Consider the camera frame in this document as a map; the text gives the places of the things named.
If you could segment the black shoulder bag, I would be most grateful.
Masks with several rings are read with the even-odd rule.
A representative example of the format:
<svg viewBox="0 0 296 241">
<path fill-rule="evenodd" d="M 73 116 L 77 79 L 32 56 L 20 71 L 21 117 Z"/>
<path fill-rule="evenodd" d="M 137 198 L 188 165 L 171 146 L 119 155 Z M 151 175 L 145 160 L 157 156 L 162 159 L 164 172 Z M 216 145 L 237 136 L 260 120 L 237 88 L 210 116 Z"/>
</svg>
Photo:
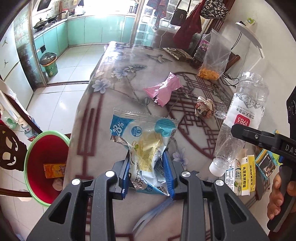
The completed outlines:
<svg viewBox="0 0 296 241">
<path fill-rule="evenodd" d="M 190 6 L 191 6 L 191 0 L 189 0 L 189 4 L 188 4 L 188 9 L 187 10 L 184 10 L 184 9 L 180 9 L 179 6 L 181 4 L 182 0 L 179 0 L 177 5 L 176 5 L 176 8 L 174 10 L 174 13 L 173 13 L 173 16 L 170 20 L 170 24 L 171 25 L 174 25 L 174 26 L 179 26 L 181 27 L 182 24 L 184 24 L 186 18 L 187 18 L 187 15 L 189 13 L 189 10 L 190 10 Z"/>
</svg>

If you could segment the person's right hand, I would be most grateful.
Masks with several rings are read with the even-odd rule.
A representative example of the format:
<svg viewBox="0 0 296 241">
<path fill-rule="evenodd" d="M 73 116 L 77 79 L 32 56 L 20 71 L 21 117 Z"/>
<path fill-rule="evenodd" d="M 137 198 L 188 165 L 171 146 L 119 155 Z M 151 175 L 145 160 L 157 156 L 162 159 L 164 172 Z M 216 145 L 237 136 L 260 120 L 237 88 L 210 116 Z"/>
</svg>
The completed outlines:
<svg viewBox="0 0 296 241">
<path fill-rule="evenodd" d="M 269 195 L 269 203 L 267 206 L 267 216 L 270 220 L 273 220 L 273 218 L 279 214 L 280 207 L 282 206 L 284 201 L 284 197 L 280 192 L 280 187 L 281 187 L 281 177 L 280 177 L 280 173 L 277 173 L 277 175 L 273 179 L 272 192 Z M 288 184 L 287 193 L 290 196 L 293 196 L 293 197 L 296 196 L 295 181 L 291 181 Z"/>
</svg>

